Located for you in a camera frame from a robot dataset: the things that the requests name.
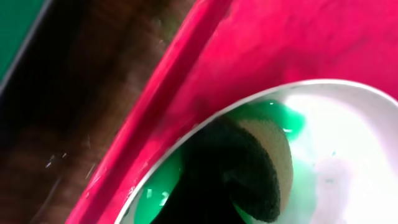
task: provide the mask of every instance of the wooden table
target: wooden table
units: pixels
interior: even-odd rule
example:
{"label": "wooden table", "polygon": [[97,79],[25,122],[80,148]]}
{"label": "wooden table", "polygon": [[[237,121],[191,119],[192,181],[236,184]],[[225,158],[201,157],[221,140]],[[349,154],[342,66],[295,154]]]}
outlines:
{"label": "wooden table", "polygon": [[66,220],[193,2],[56,2],[0,114],[0,223]]}

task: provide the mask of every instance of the green surface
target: green surface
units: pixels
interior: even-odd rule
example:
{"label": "green surface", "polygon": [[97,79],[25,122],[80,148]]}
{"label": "green surface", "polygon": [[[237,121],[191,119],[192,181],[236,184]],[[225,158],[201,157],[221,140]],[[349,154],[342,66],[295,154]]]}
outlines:
{"label": "green surface", "polygon": [[44,0],[0,0],[0,83]]}

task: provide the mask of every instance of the plastic container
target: plastic container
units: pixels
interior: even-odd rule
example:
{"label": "plastic container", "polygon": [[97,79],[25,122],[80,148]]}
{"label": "plastic container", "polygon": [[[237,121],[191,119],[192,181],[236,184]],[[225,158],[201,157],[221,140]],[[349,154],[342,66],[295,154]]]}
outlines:
{"label": "plastic container", "polygon": [[180,137],[268,88],[340,78],[398,98],[397,5],[198,1],[67,222],[115,222],[142,178]]}

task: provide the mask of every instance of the white rim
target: white rim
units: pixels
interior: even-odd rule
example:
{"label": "white rim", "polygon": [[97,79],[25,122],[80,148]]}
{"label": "white rim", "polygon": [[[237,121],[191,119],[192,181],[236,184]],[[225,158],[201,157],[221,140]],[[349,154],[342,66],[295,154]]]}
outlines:
{"label": "white rim", "polygon": [[137,187],[132,189],[132,192],[127,199],[126,203],[123,205],[123,208],[121,209],[115,223],[119,224],[121,220],[123,219],[123,215],[127,211],[127,209],[130,207],[131,202],[135,199],[137,193],[140,191],[140,189],[144,186],[144,184],[147,182],[147,180],[151,177],[151,175],[162,165],[162,163],[177,149],[179,148],[188,138],[193,136],[197,131],[201,130],[201,128],[205,127],[208,123],[213,121],[215,118],[245,104],[250,101],[253,101],[257,98],[260,98],[262,96],[275,93],[279,90],[285,90],[288,88],[292,88],[295,86],[305,86],[305,85],[319,85],[319,84],[339,84],[339,85],[346,85],[346,86],[352,86],[355,88],[362,88],[365,90],[368,90],[370,92],[373,92],[384,99],[390,101],[394,106],[398,107],[398,101],[396,101],[392,96],[388,95],[387,93],[384,93],[381,90],[378,90],[374,87],[371,87],[369,85],[365,85],[362,83],[358,82],[353,82],[353,81],[348,81],[348,80],[338,80],[338,79],[316,79],[316,80],[304,80],[304,81],[299,81],[299,82],[293,82],[293,83],[288,83],[280,86],[276,86],[270,89],[266,89],[263,91],[260,91],[259,93],[255,93],[251,96],[248,96],[246,98],[243,98],[241,100],[238,100],[237,102],[233,103],[232,105],[227,106],[226,108],[220,110],[219,112],[216,112],[213,116],[210,116],[208,119],[206,119],[204,122],[200,123],[198,126],[194,127],[191,131],[189,131],[186,135],[184,135],[182,138],[180,138],[170,149],[166,151],[166,153],[149,169],[148,173],[142,178],[142,180],[137,184]]}

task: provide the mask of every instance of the white bowl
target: white bowl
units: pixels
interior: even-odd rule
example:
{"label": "white bowl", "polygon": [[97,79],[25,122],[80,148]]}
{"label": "white bowl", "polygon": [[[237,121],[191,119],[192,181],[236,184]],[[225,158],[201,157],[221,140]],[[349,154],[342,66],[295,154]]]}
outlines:
{"label": "white bowl", "polygon": [[215,117],[263,100],[277,100],[305,117],[302,132],[289,141],[294,184],[289,204],[276,223],[398,223],[398,102],[373,87],[344,80],[290,83],[219,111],[156,163],[118,220],[134,205],[131,202],[149,176],[186,139]]}

